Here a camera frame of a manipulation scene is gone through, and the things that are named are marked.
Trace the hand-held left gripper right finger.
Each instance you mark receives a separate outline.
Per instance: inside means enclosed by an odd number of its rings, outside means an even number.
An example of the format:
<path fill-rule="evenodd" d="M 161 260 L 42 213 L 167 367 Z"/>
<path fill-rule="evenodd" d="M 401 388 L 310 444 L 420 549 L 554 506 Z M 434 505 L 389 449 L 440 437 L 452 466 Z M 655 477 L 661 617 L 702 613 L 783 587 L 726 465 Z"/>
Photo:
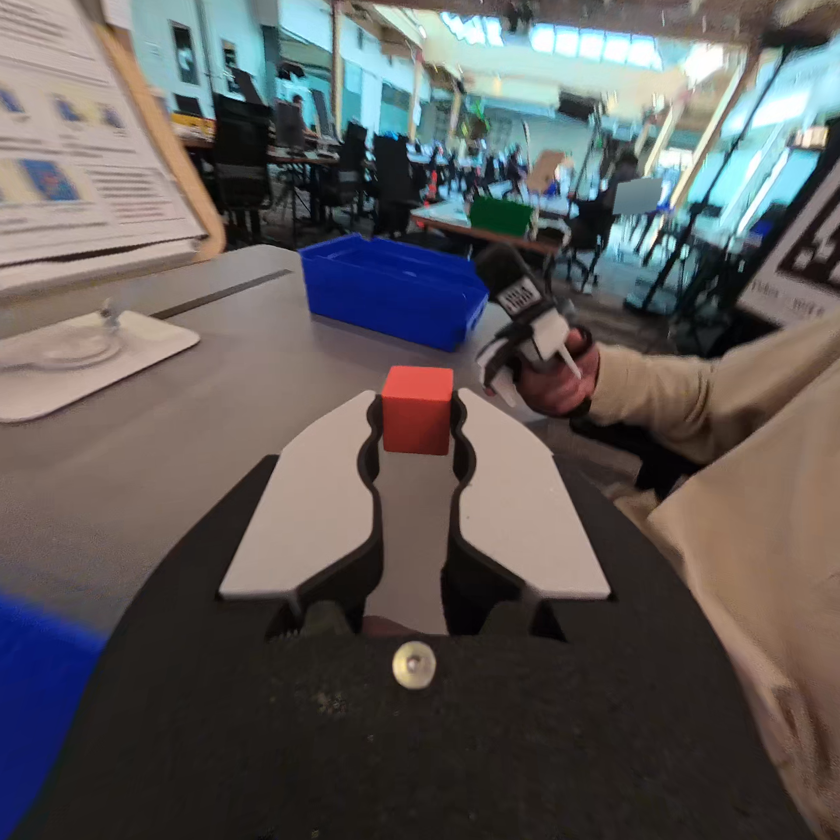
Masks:
<path fill-rule="evenodd" d="M 611 587 L 550 448 L 466 387 L 453 394 L 449 536 L 467 564 L 539 601 L 603 601 Z"/>

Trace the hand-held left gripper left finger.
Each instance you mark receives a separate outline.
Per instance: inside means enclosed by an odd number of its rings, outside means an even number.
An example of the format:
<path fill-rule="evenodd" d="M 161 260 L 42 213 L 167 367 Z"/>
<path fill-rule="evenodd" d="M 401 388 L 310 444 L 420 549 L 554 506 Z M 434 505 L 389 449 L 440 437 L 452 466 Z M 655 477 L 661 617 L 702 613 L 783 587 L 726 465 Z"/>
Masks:
<path fill-rule="evenodd" d="M 288 597 L 374 532 L 374 495 L 359 466 L 373 390 L 321 416 L 280 452 L 219 586 L 226 601 Z"/>

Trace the red wooden cube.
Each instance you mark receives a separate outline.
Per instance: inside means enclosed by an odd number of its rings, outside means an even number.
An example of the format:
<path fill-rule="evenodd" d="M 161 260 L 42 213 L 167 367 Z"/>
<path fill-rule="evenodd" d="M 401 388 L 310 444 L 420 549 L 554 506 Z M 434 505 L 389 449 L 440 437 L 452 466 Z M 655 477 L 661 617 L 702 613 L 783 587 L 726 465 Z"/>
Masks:
<path fill-rule="evenodd" d="M 381 390 L 384 450 L 446 456 L 453 391 L 451 369 L 393 366 Z"/>

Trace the blue plastic bin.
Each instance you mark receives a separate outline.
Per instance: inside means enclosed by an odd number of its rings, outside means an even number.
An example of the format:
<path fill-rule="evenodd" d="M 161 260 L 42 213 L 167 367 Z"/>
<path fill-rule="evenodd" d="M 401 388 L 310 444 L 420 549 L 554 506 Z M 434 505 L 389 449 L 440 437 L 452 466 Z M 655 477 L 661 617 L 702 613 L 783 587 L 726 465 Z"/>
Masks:
<path fill-rule="evenodd" d="M 454 352 L 474 332 L 488 290 L 471 262 L 348 234 L 298 252 L 310 313 Z"/>
<path fill-rule="evenodd" d="M 2 594 L 2 839 L 35 801 L 107 639 Z"/>

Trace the person's right forearm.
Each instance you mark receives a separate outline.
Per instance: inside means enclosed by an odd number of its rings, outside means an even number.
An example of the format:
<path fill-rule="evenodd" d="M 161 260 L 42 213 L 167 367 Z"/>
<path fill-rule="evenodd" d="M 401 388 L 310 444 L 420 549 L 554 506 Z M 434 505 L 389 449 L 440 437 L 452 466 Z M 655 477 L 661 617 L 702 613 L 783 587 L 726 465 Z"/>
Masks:
<path fill-rule="evenodd" d="M 839 315 L 739 345 L 717 360 L 597 343 L 589 418 L 646 430 L 707 465 L 740 445 L 824 375 L 838 373 Z"/>

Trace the person's right hand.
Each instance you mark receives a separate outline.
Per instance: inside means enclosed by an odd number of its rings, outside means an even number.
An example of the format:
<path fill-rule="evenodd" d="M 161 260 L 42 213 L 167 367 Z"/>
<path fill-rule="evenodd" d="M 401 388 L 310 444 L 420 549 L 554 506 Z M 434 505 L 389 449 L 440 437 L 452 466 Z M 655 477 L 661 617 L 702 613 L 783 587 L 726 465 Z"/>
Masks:
<path fill-rule="evenodd" d="M 584 411 L 594 395 L 601 356 L 592 335 L 587 329 L 572 329 L 566 347 L 581 376 L 564 362 L 542 372 L 535 371 L 527 362 L 522 363 L 518 393 L 535 413 L 557 418 L 576 415 Z"/>

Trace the green plastic crate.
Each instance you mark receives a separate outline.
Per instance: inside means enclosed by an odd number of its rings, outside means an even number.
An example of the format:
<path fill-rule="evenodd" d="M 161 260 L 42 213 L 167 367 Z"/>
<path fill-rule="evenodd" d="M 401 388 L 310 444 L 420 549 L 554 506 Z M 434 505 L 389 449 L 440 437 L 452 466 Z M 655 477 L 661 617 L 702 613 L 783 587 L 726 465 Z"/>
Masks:
<path fill-rule="evenodd" d="M 514 238 L 530 236 L 538 211 L 531 205 L 508 199 L 478 195 L 467 216 L 472 229 Z"/>

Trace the long wooden workshop table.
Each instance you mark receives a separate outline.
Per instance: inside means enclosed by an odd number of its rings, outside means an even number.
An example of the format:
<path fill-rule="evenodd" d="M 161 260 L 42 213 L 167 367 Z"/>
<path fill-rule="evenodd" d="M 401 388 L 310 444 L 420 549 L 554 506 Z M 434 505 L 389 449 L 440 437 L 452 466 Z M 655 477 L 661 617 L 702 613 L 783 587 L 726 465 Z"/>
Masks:
<path fill-rule="evenodd" d="M 471 203 L 457 200 L 426 205 L 412 211 L 412 220 L 425 233 L 436 231 L 453 239 L 470 258 L 477 257 L 492 245 L 508 245 L 526 259 L 543 263 L 556 260 L 572 245 L 570 227 L 561 219 L 541 216 L 539 209 L 531 204 L 538 211 L 538 217 L 527 238 L 472 229 L 467 216 Z"/>

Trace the person's black pants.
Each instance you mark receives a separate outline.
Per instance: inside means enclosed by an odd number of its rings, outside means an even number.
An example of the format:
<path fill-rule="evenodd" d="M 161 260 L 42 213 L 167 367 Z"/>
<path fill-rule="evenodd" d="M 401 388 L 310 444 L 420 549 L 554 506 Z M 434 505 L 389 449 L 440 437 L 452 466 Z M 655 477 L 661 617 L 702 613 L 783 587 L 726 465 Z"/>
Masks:
<path fill-rule="evenodd" d="M 580 416 L 570 420 L 570 429 L 574 434 L 639 458 L 635 488 L 653 491 L 658 501 L 666 499 L 681 481 L 703 469 L 703 465 L 660 444 L 641 427 L 623 423 L 598 426 Z"/>

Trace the black office chair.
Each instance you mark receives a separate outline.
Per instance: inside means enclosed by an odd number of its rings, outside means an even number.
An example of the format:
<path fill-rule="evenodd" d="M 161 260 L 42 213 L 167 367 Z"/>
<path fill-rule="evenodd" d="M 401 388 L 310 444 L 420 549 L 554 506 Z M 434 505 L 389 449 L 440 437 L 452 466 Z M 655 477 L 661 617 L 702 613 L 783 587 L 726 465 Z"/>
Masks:
<path fill-rule="evenodd" d="M 261 103 L 213 95 L 213 168 L 217 207 L 252 243 L 262 241 L 260 213 L 272 197 L 268 172 L 271 111 Z"/>
<path fill-rule="evenodd" d="M 406 137 L 376 134 L 373 139 L 376 180 L 374 237 L 402 237 L 412 211 L 422 203 L 408 160 Z"/>

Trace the black tripod stand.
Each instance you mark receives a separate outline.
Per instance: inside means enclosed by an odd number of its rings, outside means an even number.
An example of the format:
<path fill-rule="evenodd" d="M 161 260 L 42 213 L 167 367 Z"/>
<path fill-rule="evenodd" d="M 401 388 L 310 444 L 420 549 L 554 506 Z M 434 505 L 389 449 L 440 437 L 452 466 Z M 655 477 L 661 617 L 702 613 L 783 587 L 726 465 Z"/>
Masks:
<path fill-rule="evenodd" d="M 674 229 L 673 232 L 676 234 L 675 245 L 662 269 L 659 271 L 657 278 L 649 286 L 642 285 L 641 287 L 634 288 L 633 292 L 624 300 L 623 305 L 625 309 L 635 313 L 646 314 L 657 314 L 666 311 L 665 299 L 663 298 L 663 294 L 666 290 L 666 281 L 675 266 L 680 266 L 680 270 L 683 270 L 686 260 L 693 247 L 695 240 L 695 228 L 697 226 L 698 219 L 706 212 L 709 204 L 711 203 L 712 194 L 718 186 L 723 173 L 729 167 L 732 156 L 739 150 L 739 146 L 746 138 L 752 126 L 752 122 L 754 121 L 755 115 L 760 110 L 760 106 L 764 98 L 772 88 L 777 76 L 779 76 L 781 72 L 782 67 L 791 56 L 791 53 L 796 50 L 792 43 L 783 45 L 780 40 L 774 41 L 773 43 L 767 42 L 763 44 L 763 47 L 766 47 L 767 49 L 770 47 L 776 47 L 779 52 L 779 56 L 773 65 L 773 69 L 768 79 L 756 94 L 749 114 L 741 121 L 738 134 L 731 138 L 725 153 L 721 157 L 719 167 L 709 180 L 707 189 L 702 198 L 696 203 L 687 205 L 688 217 L 686 223 L 680 230 Z"/>

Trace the printed tag card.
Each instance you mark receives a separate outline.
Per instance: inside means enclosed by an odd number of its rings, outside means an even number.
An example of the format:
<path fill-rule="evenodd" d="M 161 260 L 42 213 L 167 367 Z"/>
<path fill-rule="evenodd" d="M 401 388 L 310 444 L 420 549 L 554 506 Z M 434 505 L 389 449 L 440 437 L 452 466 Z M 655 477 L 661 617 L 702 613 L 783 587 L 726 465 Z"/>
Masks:
<path fill-rule="evenodd" d="M 819 319 L 839 303 L 839 162 L 814 172 L 789 206 L 784 231 L 761 258 L 737 309 L 777 327 Z"/>

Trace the white and wooden book stand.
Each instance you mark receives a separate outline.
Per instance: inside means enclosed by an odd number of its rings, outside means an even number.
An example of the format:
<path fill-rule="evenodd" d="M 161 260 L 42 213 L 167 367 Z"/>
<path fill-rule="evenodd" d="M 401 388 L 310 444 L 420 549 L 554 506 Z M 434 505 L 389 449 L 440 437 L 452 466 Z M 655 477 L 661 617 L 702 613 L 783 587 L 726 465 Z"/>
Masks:
<path fill-rule="evenodd" d="M 161 101 L 147 85 L 127 33 L 99 2 L 75 2 L 123 85 L 143 130 L 204 231 L 190 240 L 95 250 L 2 266 L 2 423 L 46 417 L 196 346 L 188 329 L 131 309 L 120 285 L 189 266 L 224 249 L 222 222 Z"/>

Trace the printed instruction sheet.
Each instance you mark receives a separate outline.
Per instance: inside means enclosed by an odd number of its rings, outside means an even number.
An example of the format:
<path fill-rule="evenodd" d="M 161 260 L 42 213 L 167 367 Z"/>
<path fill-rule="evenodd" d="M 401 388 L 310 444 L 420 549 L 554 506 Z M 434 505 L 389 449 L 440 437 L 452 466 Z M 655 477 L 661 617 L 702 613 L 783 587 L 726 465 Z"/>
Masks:
<path fill-rule="evenodd" d="M 204 231 L 75 2 L 1 2 L 1 261 Z"/>

